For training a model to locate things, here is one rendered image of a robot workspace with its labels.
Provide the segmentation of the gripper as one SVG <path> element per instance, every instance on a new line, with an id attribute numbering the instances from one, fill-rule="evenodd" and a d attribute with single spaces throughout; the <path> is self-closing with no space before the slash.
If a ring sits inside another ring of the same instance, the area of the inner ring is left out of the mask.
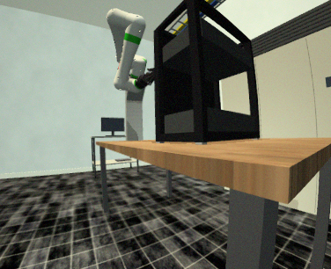
<path id="1" fill-rule="evenodd" d="M 153 82 L 154 82 L 154 68 L 152 69 L 147 69 L 148 72 L 146 72 L 146 74 L 143 74 L 141 77 L 140 77 L 140 82 L 141 84 L 143 85 L 151 85 Z M 151 73 L 149 73 L 151 72 Z"/>

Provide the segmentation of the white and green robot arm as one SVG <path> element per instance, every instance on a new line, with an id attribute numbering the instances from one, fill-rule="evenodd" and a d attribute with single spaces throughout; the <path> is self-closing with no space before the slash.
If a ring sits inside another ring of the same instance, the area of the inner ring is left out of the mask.
<path id="1" fill-rule="evenodd" d="M 146 27 L 145 20 L 139 15 L 112 9 L 107 13 L 107 23 L 114 38 L 116 60 L 120 63 L 114 79 L 114 87 L 120 91 L 138 93 L 148 86 L 140 82 L 147 60 L 136 55 Z M 132 79 L 129 79 L 129 76 Z"/>

